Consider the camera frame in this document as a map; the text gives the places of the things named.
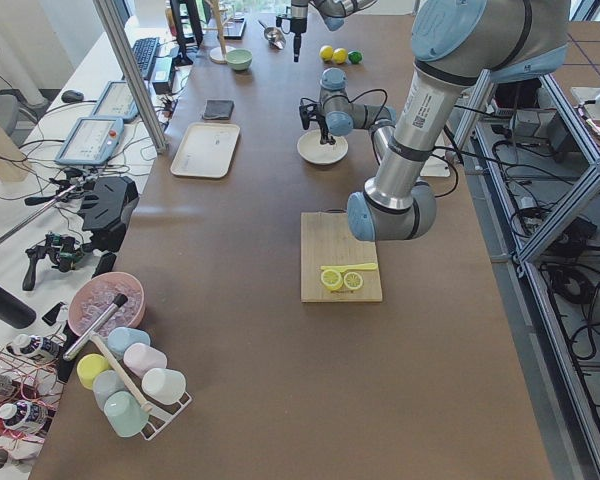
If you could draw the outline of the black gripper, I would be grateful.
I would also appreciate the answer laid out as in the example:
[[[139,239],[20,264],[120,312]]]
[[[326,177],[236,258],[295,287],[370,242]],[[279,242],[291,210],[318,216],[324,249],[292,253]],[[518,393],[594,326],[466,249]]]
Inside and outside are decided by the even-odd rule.
[[[301,34],[307,31],[308,3],[290,3],[282,14],[276,15],[276,26],[280,28],[284,21],[289,22],[289,31],[293,37],[293,61],[299,62]]]
[[[326,118],[321,113],[320,104],[317,101],[309,98],[301,98],[298,110],[301,125],[305,131],[310,129],[312,123],[318,125],[321,145],[334,145],[336,143],[335,138],[328,130]]]

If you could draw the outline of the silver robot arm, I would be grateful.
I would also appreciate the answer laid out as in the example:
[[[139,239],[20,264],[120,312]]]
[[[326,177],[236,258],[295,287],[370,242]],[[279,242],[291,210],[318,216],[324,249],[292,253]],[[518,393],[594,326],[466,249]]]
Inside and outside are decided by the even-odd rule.
[[[376,0],[292,0],[282,14],[276,15],[276,26],[289,22],[289,31],[293,34],[293,61],[299,62],[302,36],[307,32],[309,6],[320,14],[329,31],[335,31],[344,24],[344,19],[356,12],[370,8]]]
[[[347,201],[348,225],[360,241],[408,240],[424,235],[436,199],[421,171],[461,94],[482,72],[497,83],[529,80],[565,61],[567,1],[428,1],[411,32],[414,74],[405,106],[350,100],[342,70],[322,74],[316,105],[323,133],[369,132],[379,168]]]

